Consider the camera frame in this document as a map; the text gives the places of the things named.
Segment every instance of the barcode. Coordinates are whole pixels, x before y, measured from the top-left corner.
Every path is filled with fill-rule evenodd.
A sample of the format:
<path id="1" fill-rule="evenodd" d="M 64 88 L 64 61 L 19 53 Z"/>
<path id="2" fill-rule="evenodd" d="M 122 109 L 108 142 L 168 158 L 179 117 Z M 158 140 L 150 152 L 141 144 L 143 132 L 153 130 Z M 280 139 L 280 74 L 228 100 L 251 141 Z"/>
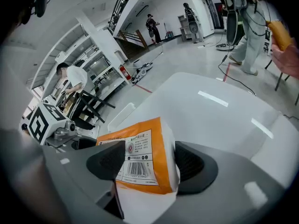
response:
<path id="1" fill-rule="evenodd" d="M 148 175 L 145 165 L 142 162 L 129 163 L 128 174 L 130 174 L 130 175 Z"/>

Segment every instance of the black hair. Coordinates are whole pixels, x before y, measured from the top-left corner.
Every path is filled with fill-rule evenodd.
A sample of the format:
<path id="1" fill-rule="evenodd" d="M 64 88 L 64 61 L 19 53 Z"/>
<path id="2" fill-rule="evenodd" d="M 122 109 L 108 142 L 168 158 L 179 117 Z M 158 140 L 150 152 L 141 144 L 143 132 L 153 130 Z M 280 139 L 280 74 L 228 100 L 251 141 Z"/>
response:
<path id="1" fill-rule="evenodd" d="M 60 63 L 56 68 L 56 74 L 57 75 L 60 74 L 61 68 L 68 68 L 68 67 L 69 67 L 69 65 L 67 63 L 64 63 L 64 62 Z"/>

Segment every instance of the orange object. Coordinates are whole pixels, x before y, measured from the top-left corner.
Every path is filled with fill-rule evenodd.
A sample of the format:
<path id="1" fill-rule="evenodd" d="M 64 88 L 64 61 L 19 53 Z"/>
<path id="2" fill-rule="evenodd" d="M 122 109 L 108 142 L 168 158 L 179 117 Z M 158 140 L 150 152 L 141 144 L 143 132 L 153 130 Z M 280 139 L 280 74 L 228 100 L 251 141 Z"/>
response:
<path id="1" fill-rule="evenodd" d="M 266 23 L 272 31 L 273 37 L 281 51 L 285 51 L 289 45 L 293 44 L 289 32 L 285 29 L 281 21 L 267 21 Z"/>
<path id="2" fill-rule="evenodd" d="M 127 72 L 126 68 L 123 65 L 120 65 L 120 71 L 122 72 L 122 74 L 125 76 L 127 80 L 131 79 L 131 76 L 129 75 L 129 73 Z"/>
<path id="3" fill-rule="evenodd" d="M 119 187 L 156 194 L 173 192 L 160 118 L 98 137 L 97 145 L 116 140 L 126 142 L 125 161 L 116 177 Z"/>

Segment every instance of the stair railing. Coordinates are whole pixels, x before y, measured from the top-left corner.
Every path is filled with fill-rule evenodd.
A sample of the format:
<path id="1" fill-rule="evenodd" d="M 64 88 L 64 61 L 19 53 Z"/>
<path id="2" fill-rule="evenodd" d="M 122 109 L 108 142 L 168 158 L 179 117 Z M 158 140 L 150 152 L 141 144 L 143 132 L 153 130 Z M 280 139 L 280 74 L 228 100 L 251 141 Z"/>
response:
<path id="1" fill-rule="evenodd" d="M 126 4 L 129 0 L 117 0 L 114 6 L 112 16 L 109 22 L 108 30 L 113 35 L 117 22 L 121 16 L 123 9 L 125 8 Z"/>
<path id="2" fill-rule="evenodd" d="M 139 30 L 136 30 L 136 34 L 132 34 L 132 33 L 129 33 L 129 32 L 124 32 L 124 31 L 119 31 L 118 34 L 125 41 L 128 41 L 127 39 L 131 39 L 133 41 L 142 43 L 142 45 L 144 46 L 145 49 L 149 48 Z"/>

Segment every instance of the white column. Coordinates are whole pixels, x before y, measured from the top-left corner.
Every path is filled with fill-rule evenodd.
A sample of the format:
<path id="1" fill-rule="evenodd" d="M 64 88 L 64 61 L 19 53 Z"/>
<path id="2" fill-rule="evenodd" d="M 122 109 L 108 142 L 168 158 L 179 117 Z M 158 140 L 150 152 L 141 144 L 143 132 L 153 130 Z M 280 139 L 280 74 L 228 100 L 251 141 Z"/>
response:
<path id="1" fill-rule="evenodd" d="M 76 16 L 77 20 L 82 24 L 85 31 L 90 35 L 95 45 L 103 52 L 105 57 L 109 60 L 111 65 L 116 69 L 116 71 L 121 75 L 122 78 L 129 84 L 129 81 L 124 77 L 122 72 L 119 70 L 119 66 L 121 65 L 121 61 L 118 59 L 115 50 L 112 46 L 115 40 L 109 31 L 97 31 L 96 27 L 92 24 L 92 22 L 88 19 L 83 11 L 79 11 Z"/>

